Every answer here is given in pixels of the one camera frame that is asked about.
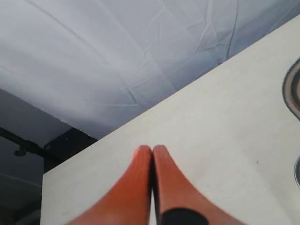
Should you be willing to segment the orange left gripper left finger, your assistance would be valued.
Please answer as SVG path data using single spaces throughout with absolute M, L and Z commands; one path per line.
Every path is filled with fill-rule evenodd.
M 69 225 L 147 225 L 151 205 L 152 151 L 139 146 L 130 165 L 114 186 Z

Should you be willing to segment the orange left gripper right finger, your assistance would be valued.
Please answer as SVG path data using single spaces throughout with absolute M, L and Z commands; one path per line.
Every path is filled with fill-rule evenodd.
M 202 215 L 205 198 L 178 168 L 168 149 L 153 149 L 156 185 L 153 187 L 158 225 L 208 225 Z

